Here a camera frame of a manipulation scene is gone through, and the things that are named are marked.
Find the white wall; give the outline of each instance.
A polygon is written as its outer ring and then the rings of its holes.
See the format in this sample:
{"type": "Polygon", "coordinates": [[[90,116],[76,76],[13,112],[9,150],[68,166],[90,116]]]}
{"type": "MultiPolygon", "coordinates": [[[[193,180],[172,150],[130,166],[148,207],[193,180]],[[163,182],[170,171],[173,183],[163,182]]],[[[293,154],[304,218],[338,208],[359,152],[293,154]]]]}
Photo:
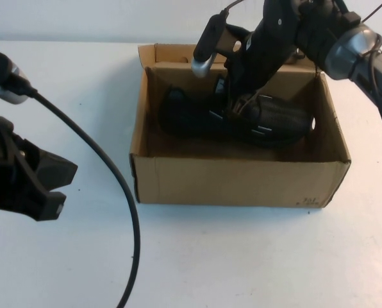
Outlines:
{"type": "MultiPolygon", "coordinates": [[[[362,17],[382,0],[345,0],[362,17]]],[[[0,0],[0,40],[196,42],[232,0],[0,0]]],[[[229,23],[253,30],[263,0],[245,0],[229,23]]],[[[382,34],[382,10],[367,23],[382,34]]]]}

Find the open cardboard box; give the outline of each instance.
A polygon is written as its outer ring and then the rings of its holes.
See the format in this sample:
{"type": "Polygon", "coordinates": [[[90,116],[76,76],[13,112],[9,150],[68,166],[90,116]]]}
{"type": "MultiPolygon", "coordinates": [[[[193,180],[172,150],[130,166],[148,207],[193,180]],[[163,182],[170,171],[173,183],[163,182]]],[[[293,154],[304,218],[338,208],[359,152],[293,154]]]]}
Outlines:
{"type": "Polygon", "coordinates": [[[351,158],[324,74],[307,60],[284,65],[262,92],[301,104],[315,129],[297,144],[265,150],[238,141],[178,139],[163,133],[157,112],[171,86],[210,93],[218,56],[205,79],[191,71],[192,45],[140,46],[144,68],[130,150],[137,201],[202,205],[325,207],[345,177],[351,158]]]}

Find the black cable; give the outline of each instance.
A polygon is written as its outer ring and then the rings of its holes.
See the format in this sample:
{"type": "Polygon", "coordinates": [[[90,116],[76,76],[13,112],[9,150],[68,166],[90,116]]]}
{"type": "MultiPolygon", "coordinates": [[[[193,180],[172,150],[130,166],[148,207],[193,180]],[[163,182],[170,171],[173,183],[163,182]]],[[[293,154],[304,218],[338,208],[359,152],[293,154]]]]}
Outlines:
{"type": "Polygon", "coordinates": [[[230,9],[232,9],[234,6],[236,6],[237,4],[241,3],[242,1],[245,1],[245,0],[236,0],[236,1],[232,2],[230,5],[228,5],[225,8],[225,11],[228,12],[230,9]]]}
{"type": "Polygon", "coordinates": [[[378,36],[378,39],[374,47],[372,48],[372,50],[368,52],[369,54],[369,82],[372,88],[373,98],[375,100],[376,106],[379,109],[379,114],[381,115],[381,118],[382,118],[382,96],[379,93],[378,84],[376,82],[376,76],[375,76],[375,67],[374,67],[374,61],[381,52],[380,47],[382,46],[382,36],[379,34],[377,34],[377,36],[378,36]]]}
{"type": "Polygon", "coordinates": [[[366,18],[364,20],[362,20],[362,22],[365,22],[367,21],[368,19],[370,19],[373,15],[376,14],[377,11],[379,11],[380,9],[382,8],[382,4],[379,5],[377,8],[374,9],[374,11],[372,13],[370,13],[368,16],[366,16],[366,18]]]}
{"type": "Polygon", "coordinates": [[[349,10],[347,9],[344,0],[333,0],[333,2],[336,3],[336,5],[338,6],[338,8],[342,14],[349,13],[349,10]]]}
{"type": "Polygon", "coordinates": [[[135,279],[137,277],[138,265],[140,262],[140,222],[138,220],[137,208],[135,206],[133,195],[127,185],[126,180],[123,175],[113,163],[111,158],[100,148],[100,146],[89,136],[87,135],[72,119],[70,119],[66,114],[64,114],[60,109],[50,103],[46,98],[40,95],[37,91],[34,91],[31,95],[32,98],[36,99],[39,103],[49,109],[52,113],[58,116],[68,127],[70,127],[74,132],[79,135],[101,158],[101,160],[107,165],[110,171],[113,173],[118,183],[121,185],[124,194],[127,197],[129,211],[131,213],[131,219],[133,222],[133,232],[134,232],[134,254],[133,254],[133,263],[131,265],[131,272],[129,274],[128,283],[126,290],[117,306],[117,308],[123,308],[128,298],[133,290],[135,279]]]}

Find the robotic arm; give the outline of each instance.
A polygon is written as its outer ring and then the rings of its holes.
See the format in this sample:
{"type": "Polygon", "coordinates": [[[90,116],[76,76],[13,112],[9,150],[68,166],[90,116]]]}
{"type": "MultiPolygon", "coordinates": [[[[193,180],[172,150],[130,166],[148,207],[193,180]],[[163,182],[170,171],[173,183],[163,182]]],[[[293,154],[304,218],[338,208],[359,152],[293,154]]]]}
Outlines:
{"type": "Polygon", "coordinates": [[[204,77],[217,53],[227,60],[231,99],[253,93],[300,49],[334,80],[350,79],[382,115],[382,38],[342,0],[265,0],[253,32],[226,24],[229,9],[214,15],[194,51],[192,69],[204,77]],[[234,52],[235,43],[241,47],[234,52]]]}

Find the white tabletop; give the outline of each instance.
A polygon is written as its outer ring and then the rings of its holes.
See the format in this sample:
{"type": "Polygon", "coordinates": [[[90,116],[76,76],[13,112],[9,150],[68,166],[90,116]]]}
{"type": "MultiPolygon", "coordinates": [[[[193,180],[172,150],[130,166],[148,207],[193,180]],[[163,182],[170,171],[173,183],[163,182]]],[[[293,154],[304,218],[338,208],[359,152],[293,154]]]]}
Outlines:
{"type": "MultiPolygon", "coordinates": [[[[84,128],[132,187],[135,44],[0,42],[34,87],[84,128]]],[[[382,124],[349,81],[329,81],[353,164],[322,210],[139,205],[140,269],[128,307],[382,307],[382,124]]],[[[79,166],[59,220],[0,211],[0,308],[112,308],[133,252],[112,174],[37,102],[0,116],[79,166]]]]}

